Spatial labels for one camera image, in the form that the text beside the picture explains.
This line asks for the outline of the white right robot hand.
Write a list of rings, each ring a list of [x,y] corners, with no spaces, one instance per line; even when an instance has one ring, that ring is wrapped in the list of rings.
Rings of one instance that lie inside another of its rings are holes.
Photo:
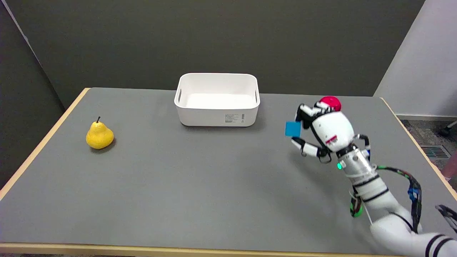
[[[291,142],[299,148],[302,156],[322,158],[330,156],[348,147],[355,136],[348,118],[341,112],[338,99],[317,101],[313,107],[300,104],[297,108],[295,122],[304,130],[311,130],[319,145],[305,141],[300,136],[291,138]]]

